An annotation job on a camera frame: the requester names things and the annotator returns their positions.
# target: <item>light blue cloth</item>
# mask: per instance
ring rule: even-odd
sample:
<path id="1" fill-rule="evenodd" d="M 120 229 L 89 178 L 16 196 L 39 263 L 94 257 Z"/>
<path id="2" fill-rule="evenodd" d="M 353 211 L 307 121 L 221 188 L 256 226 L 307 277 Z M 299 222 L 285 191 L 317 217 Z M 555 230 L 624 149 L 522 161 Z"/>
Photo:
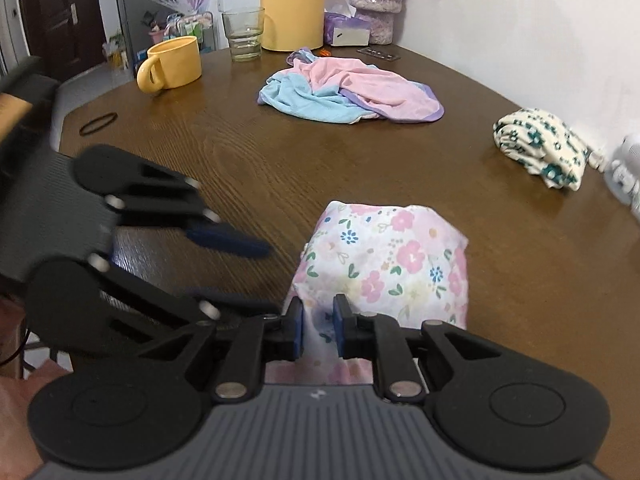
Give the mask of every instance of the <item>light blue cloth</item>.
<path id="1" fill-rule="evenodd" d="M 339 91 L 338 86 L 325 86 L 312 92 L 304 76 L 276 72 L 260 90 L 258 104 L 271 105 L 285 114 L 323 123 L 353 124 L 364 117 L 377 117 L 340 95 Z"/>

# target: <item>silver pin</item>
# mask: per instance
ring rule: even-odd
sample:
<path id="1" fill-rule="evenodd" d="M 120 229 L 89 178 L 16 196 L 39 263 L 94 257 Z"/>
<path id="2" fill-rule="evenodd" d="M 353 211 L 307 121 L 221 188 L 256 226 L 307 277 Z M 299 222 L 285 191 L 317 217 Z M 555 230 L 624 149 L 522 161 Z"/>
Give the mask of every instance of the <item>silver pin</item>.
<path id="1" fill-rule="evenodd" d="M 215 224 L 219 224 L 220 222 L 222 222 L 222 218 L 220 218 L 220 216 L 215 214 L 211 209 L 205 209 L 202 212 L 202 215 L 204 216 L 204 218 L 208 218 Z"/>
<path id="2" fill-rule="evenodd" d="M 196 179 L 187 176 L 185 177 L 184 181 L 194 189 L 200 189 L 200 183 Z"/>
<path id="3" fill-rule="evenodd" d="M 246 386 L 242 383 L 222 383 L 216 386 L 216 395 L 222 399 L 239 399 L 246 395 Z"/>
<path id="4" fill-rule="evenodd" d="M 396 397 L 415 397 L 422 392 L 422 386 L 413 381 L 398 381 L 389 386 L 389 391 Z"/>
<path id="5" fill-rule="evenodd" d="M 107 272 L 109 270 L 109 262 L 105 260 L 100 254 L 92 253 L 87 258 L 87 262 L 98 272 Z"/>
<path id="6" fill-rule="evenodd" d="M 211 303 L 209 303 L 209 301 L 207 300 L 202 300 L 198 306 L 200 307 L 200 310 L 202 311 L 202 313 L 211 318 L 213 321 L 217 321 L 220 319 L 221 314 L 220 311 L 213 306 Z"/>
<path id="7" fill-rule="evenodd" d="M 104 201 L 114 209 L 124 209 L 124 200 L 114 195 L 107 195 Z"/>

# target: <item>mug handle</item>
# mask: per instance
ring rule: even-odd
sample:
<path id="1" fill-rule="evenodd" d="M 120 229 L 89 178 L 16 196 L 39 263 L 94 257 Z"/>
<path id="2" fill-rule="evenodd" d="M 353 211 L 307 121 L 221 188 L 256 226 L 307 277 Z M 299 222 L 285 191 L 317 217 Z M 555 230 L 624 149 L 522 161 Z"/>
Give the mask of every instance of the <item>mug handle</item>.
<path id="1" fill-rule="evenodd" d="M 138 87 L 145 94 L 153 94 L 164 87 L 164 78 L 161 71 L 156 69 L 156 63 L 160 61 L 158 56 L 151 56 L 138 69 Z"/>

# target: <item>brown tabletop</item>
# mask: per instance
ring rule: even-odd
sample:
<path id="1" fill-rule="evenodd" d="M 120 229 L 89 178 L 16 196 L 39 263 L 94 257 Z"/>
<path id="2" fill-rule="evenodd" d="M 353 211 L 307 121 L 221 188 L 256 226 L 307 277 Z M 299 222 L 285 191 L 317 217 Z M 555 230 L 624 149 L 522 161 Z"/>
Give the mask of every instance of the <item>brown tabletop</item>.
<path id="1" fill-rule="evenodd" d="M 285 56 L 203 57 L 203 77 L 157 96 L 129 83 L 66 118 L 61 151 L 104 142 L 196 178 L 210 207 L 266 238 L 252 261 L 196 247 L 172 231 L 122 229 L 121 265 L 165 290 L 216 286 L 282 300 L 302 247 L 331 200 L 433 207 L 470 240 L 469 330 L 572 371 L 607 397 L 611 427 L 596 465 L 640 478 L 640 226 L 588 169 L 580 191 L 549 190 L 494 145 L 492 124 L 516 106 L 401 48 L 379 62 L 429 84 L 446 113 L 433 124 L 304 121 L 258 106 Z M 355 49 L 334 49 L 359 57 Z M 108 112 L 118 121 L 78 129 Z"/>

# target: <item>yellow mug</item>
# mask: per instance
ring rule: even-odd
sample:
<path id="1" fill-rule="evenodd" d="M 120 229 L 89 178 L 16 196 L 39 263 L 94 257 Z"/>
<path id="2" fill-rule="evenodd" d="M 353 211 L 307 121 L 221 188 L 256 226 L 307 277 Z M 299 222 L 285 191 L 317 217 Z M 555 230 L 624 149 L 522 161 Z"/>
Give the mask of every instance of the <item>yellow mug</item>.
<path id="1" fill-rule="evenodd" d="M 146 52 L 148 59 L 138 69 L 138 86 L 147 94 L 188 85 L 202 75 L 195 36 L 166 40 Z"/>

